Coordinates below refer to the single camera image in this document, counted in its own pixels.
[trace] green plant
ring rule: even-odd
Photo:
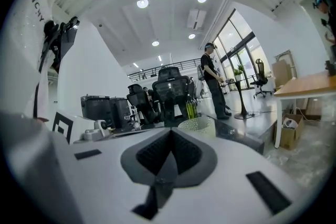
[[[243,65],[238,65],[238,70],[240,70],[242,73],[244,72],[244,66]]]
[[[242,72],[241,70],[239,70],[239,69],[234,69],[234,70],[233,70],[233,74],[234,74],[235,76],[238,76],[238,75],[243,74],[243,72]]]

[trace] potted plant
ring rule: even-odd
[[[240,80],[242,80],[243,78],[242,78],[242,74],[243,74],[243,72],[244,72],[244,66],[243,65],[238,65],[238,69],[234,69],[233,70],[233,73],[234,73],[234,75],[235,75],[235,79],[236,79],[236,81],[240,81]]]

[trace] table pedestal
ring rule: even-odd
[[[238,89],[238,92],[239,92],[239,96],[240,96],[240,101],[241,101],[241,107],[242,107],[242,111],[240,113],[237,113],[235,115],[235,119],[238,119],[238,120],[245,120],[245,119],[249,119],[249,118],[252,118],[252,115],[249,115],[246,111],[246,108],[245,108],[245,105],[244,105],[244,101],[243,101],[243,96],[242,96],[242,89],[240,87],[240,81],[237,81],[235,82],[235,85]]]

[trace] floor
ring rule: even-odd
[[[261,113],[260,116],[245,121],[232,116],[223,122],[263,140],[267,139],[266,134],[270,140],[265,146],[265,158],[283,169],[302,187],[309,189],[323,182],[336,159],[336,126],[332,125],[335,117],[332,107],[335,100],[325,100],[321,122],[305,121],[297,148],[289,151],[281,147],[275,149],[271,140],[272,125],[277,120],[275,97],[268,95],[265,99],[263,97],[253,99],[254,92],[254,90],[242,92],[246,110],[268,113]],[[232,109],[232,114],[240,111],[238,92],[226,94],[225,100]],[[204,114],[216,116],[211,97],[202,99],[198,108]]]

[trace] white shirt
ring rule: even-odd
[[[7,14],[0,37],[0,108],[9,113],[33,116],[36,85],[39,83],[38,117],[46,118],[48,69],[52,51],[38,72],[44,45],[44,26],[52,20],[54,0],[15,0]]]

